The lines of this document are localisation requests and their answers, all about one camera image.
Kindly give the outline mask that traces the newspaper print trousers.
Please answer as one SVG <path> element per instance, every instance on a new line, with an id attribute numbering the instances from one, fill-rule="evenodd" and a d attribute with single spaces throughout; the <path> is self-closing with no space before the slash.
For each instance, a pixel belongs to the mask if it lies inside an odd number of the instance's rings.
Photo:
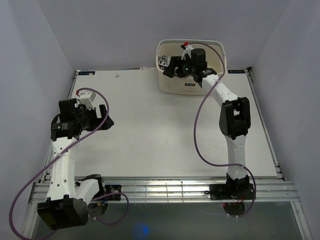
<path id="1" fill-rule="evenodd" d="M 157 68 L 159 71 L 164 72 L 171 63 L 172 56 L 158 55 L 157 56 Z"/>

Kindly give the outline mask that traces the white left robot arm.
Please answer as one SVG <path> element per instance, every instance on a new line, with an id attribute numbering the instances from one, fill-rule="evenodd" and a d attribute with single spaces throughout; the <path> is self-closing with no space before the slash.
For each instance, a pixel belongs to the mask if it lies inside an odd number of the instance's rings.
<path id="1" fill-rule="evenodd" d="M 52 120 L 50 128 L 53 163 L 49 190 L 45 201 L 37 205 L 38 215 L 53 231 L 85 225 L 91 200 L 100 200 L 106 195 L 100 174 L 75 181 L 76 143 L 83 131 L 104 131 L 114 125 L 106 106 L 101 104 L 97 109 L 89 98 L 61 100 L 58 105 L 60 112 Z"/>

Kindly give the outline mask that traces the blue label sticker right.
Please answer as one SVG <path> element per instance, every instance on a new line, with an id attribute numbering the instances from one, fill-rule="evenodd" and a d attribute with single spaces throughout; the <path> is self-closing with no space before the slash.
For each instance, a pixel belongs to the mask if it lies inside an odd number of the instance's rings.
<path id="1" fill-rule="evenodd" d="M 227 72 L 229 74 L 245 74 L 245 70 L 243 69 L 228 69 Z"/>

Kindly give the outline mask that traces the cream perforated plastic basket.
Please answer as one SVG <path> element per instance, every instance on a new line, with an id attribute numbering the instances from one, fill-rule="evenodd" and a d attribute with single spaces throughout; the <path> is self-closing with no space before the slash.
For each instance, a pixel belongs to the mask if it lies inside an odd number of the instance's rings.
<path id="1" fill-rule="evenodd" d="M 219 59 L 222 57 L 223 62 L 226 64 L 226 53 L 223 45 L 219 41 L 215 40 L 198 40 L 198 39 L 164 39 L 161 40 L 156 50 L 156 67 L 158 56 L 175 56 L 181 57 L 183 50 L 181 45 L 184 42 L 191 43 L 191 46 L 195 48 L 202 48 L 206 52 L 206 61 L 209 68 L 214 69 L 219 75 L 223 73 L 223 65 Z M 174 76 L 169 78 L 163 75 L 163 72 L 158 70 L 158 84 L 159 89 L 163 93 L 176 94 L 176 95 L 191 95 L 191 96 L 203 96 L 207 94 L 207 90 L 201 88 L 190 77 L 179 78 Z"/>

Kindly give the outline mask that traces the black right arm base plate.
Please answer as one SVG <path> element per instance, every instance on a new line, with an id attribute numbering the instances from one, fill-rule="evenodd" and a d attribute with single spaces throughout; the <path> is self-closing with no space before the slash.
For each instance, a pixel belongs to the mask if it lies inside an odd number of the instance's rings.
<path id="1" fill-rule="evenodd" d="M 248 188 L 240 190 L 229 190 L 226 184 L 210 184 L 209 195 L 211 200 L 236 200 L 244 197 L 244 200 L 255 199 L 254 185 L 250 183 Z"/>

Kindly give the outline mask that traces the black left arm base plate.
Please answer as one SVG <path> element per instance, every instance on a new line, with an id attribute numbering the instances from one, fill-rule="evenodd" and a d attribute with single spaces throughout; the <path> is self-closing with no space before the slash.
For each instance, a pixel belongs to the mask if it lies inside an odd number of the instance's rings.
<path id="1" fill-rule="evenodd" d="M 107 202 L 107 201 L 120 201 L 121 195 L 119 193 L 122 192 L 122 186 L 121 185 L 105 185 L 106 194 L 116 193 L 114 195 L 106 196 L 102 199 L 100 199 L 101 202 Z"/>

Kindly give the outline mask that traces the blue label sticker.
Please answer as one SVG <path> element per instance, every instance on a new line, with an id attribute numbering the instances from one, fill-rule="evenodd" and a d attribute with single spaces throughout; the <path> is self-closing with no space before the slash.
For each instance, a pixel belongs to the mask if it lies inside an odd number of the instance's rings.
<path id="1" fill-rule="evenodd" d="M 245 70 L 243 69 L 228 69 L 227 72 L 229 74 L 245 74 Z"/>
<path id="2" fill-rule="evenodd" d="M 95 71 L 79 71 L 78 75 L 79 76 L 93 76 L 95 75 Z"/>

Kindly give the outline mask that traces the blue label sticker left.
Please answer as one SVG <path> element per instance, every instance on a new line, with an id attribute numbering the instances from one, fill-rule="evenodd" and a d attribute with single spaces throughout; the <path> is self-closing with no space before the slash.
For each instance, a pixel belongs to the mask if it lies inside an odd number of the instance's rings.
<path id="1" fill-rule="evenodd" d="M 78 75 L 79 76 L 93 76 L 95 75 L 95 71 L 79 71 Z"/>

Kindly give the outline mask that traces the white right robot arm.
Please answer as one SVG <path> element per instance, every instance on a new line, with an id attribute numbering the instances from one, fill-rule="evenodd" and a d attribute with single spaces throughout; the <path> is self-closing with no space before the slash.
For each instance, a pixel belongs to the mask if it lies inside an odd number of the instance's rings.
<path id="1" fill-rule="evenodd" d="M 227 143 L 226 182 L 212 184 L 207 191 L 213 200 L 244 199 L 250 190 L 250 178 L 245 168 L 245 142 L 251 127 L 250 101 L 230 91 L 206 60 L 202 48 L 186 46 L 181 56 L 159 56 L 157 63 L 169 78 L 192 77 L 220 106 L 219 129 Z"/>

